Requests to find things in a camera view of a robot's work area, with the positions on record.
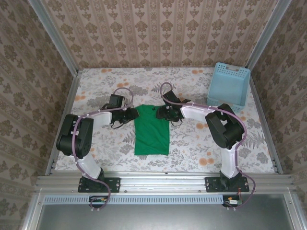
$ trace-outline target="green cloth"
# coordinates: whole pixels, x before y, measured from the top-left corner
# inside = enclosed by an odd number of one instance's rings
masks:
[[[158,106],[140,105],[136,107],[139,117],[135,124],[134,155],[168,155],[169,124],[165,119],[157,119]]]

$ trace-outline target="light blue basket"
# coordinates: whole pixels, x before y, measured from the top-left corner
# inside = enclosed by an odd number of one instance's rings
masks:
[[[246,105],[249,77],[249,69],[216,63],[207,105],[220,106],[226,103],[234,112],[240,112]]]

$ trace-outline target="table surface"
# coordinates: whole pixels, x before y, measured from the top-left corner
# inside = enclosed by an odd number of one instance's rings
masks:
[[[71,113],[83,115],[108,103],[118,87],[134,93],[134,107],[141,104],[163,105],[160,85],[167,81],[182,99],[206,104],[214,68],[137,68],[85,69]],[[118,91],[128,100],[125,90]],[[255,101],[248,87],[246,107],[237,114],[248,129],[247,140],[239,147],[238,165],[250,173],[273,173],[268,146],[264,138]],[[214,143],[207,124],[184,119],[170,127],[169,155],[134,156],[135,128],[131,121],[119,129],[105,126],[93,133],[90,153],[104,171],[121,172],[219,172],[221,150]],[[55,170],[77,170],[69,157],[59,154]]]

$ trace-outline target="black mounting bracket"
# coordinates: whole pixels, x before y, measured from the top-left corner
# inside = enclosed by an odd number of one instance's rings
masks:
[[[105,182],[109,185],[112,193],[119,193],[120,189],[120,178],[119,177],[107,177],[105,178],[105,173],[101,169],[100,174],[97,178],[99,181]],[[78,186],[79,193],[107,193],[107,188],[99,182],[92,181],[86,177],[81,177]]]
[[[241,192],[249,192],[248,180],[240,173],[229,179],[220,171],[220,176],[205,177],[205,185],[207,193],[237,193],[239,189]]]
[[[181,101],[179,98],[176,97],[174,92],[172,90],[168,91],[163,95],[167,100],[175,103],[188,103],[191,100],[185,99]],[[182,105],[177,104],[170,104],[167,101],[163,99],[165,105],[160,106],[157,110],[156,118],[158,119],[165,119],[167,121],[171,122],[178,122],[179,120],[183,119],[184,116],[181,113],[181,107]]]

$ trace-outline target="patterned wallpaper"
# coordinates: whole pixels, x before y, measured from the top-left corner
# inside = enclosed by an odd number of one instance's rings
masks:
[[[307,0],[293,0],[252,76],[285,173],[307,215]]]
[[[244,66],[277,0],[43,0],[79,68]]]
[[[0,1],[0,229],[24,218],[72,76],[26,0]]]

